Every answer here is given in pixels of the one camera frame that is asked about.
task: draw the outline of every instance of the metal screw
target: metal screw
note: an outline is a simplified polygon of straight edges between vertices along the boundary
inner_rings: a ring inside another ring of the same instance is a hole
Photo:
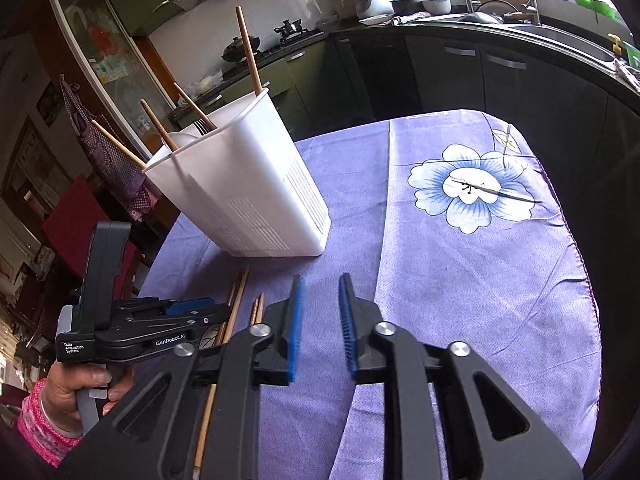
[[[266,337],[271,333],[271,327],[264,323],[258,323],[256,325],[251,325],[249,333],[256,337]]]
[[[189,357],[196,351],[195,346],[191,343],[178,343],[174,346],[174,354],[178,357]]]
[[[383,321],[376,325],[376,332],[380,335],[393,335],[396,333],[396,326],[388,321]]]
[[[471,347],[463,341],[451,343],[449,349],[453,352],[453,355],[457,355],[458,357],[466,357],[471,354]]]

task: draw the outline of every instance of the utensil holder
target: utensil holder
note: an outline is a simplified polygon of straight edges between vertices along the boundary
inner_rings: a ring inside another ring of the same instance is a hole
[[[268,89],[208,116],[217,129],[158,153],[143,173],[233,256],[321,254],[329,211]]]

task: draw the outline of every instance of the hand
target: hand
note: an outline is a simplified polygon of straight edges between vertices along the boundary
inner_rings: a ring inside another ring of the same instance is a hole
[[[122,379],[107,392],[109,402],[102,409],[105,415],[133,386],[133,367],[126,369]],[[53,363],[47,381],[40,392],[40,400],[47,417],[60,430],[70,433],[82,430],[76,405],[76,390],[106,386],[111,373],[91,364]]]

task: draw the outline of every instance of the checkered cloth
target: checkered cloth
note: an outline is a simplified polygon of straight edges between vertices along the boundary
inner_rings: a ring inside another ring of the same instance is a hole
[[[94,170],[129,215],[136,221],[142,220],[159,198],[149,189],[146,176],[91,124],[95,120],[117,137],[104,115],[93,115],[84,107],[78,95],[79,85],[70,85],[61,75],[60,88],[78,141]]]

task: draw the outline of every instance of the green container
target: green container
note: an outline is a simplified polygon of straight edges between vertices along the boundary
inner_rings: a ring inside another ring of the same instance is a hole
[[[593,5],[593,0],[574,0],[575,3],[586,9],[596,10]]]
[[[616,11],[609,7],[607,2],[601,2],[600,0],[592,0],[591,2],[593,3],[593,10],[596,12],[599,12],[611,19],[616,17]]]
[[[623,41],[622,43],[625,44],[626,55],[629,58],[629,66],[640,70],[640,50],[636,49],[633,45],[628,44],[626,41]]]

